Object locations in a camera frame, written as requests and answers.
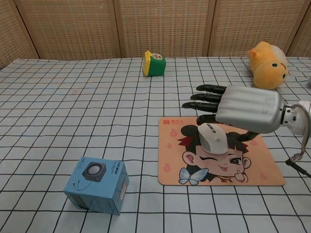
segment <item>cartoon eye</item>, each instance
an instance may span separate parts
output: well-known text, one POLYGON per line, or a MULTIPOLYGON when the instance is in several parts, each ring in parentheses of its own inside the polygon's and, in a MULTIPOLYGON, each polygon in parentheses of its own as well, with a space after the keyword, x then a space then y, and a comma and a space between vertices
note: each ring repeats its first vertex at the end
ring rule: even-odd
POLYGON ((230 163, 240 165, 241 164, 241 159, 240 158, 230 159, 230 163))
POLYGON ((215 158, 212 158, 212 157, 203 158, 203 157, 200 156, 200 158, 201 158, 202 160, 211 159, 211 160, 216 160, 216 161, 218 161, 218 159, 215 159, 215 158))

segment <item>cartoon butterfly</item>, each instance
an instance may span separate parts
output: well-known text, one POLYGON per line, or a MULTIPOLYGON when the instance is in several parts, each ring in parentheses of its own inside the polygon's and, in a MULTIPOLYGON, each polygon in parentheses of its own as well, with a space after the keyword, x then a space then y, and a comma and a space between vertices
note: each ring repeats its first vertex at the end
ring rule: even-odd
POLYGON ((187 169, 183 167, 179 172, 179 183, 185 184, 189 181, 191 185, 197 185, 207 173, 208 168, 204 168, 190 175, 187 169))

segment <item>white computer mouse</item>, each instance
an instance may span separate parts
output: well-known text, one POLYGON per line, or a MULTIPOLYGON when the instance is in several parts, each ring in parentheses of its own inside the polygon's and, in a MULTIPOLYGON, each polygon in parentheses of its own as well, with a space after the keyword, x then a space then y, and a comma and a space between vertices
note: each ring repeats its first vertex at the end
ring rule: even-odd
POLYGON ((201 145, 212 154, 223 154, 228 151, 225 131, 215 124, 202 124, 198 127, 201 145))

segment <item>green and yellow toy block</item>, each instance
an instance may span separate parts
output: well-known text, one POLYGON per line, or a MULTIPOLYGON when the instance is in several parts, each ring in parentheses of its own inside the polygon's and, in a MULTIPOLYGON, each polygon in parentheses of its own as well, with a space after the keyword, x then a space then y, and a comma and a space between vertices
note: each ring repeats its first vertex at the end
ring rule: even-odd
POLYGON ((166 66, 165 57, 158 53, 146 51, 143 57, 143 73, 145 76, 162 76, 166 66))

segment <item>robot finger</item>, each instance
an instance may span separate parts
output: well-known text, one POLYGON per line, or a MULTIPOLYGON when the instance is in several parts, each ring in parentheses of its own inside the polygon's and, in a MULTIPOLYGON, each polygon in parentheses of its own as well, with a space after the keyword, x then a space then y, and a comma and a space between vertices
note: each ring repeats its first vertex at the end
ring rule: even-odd
POLYGON ((215 114, 210 114, 210 115, 201 115, 196 119, 196 123, 198 125, 202 125, 204 123, 210 123, 210 124, 218 124, 215 120, 216 115, 215 114))
POLYGON ((200 85, 196 88, 197 91, 207 91, 215 94, 223 94, 226 90, 225 86, 218 86, 218 85, 211 85, 211 84, 205 84, 200 85))
POLYGON ((219 103, 221 100, 222 96, 221 95, 215 95, 215 94, 195 94, 190 97, 191 100, 201 100, 201 101, 207 101, 207 102, 212 102, 212 103, 219 103))
POLYGON ((187 102, 182 105, 183 108, 192 108, 200 111, 216 113, 218 110, 218 104, 213 103, 196 103, 187 102))

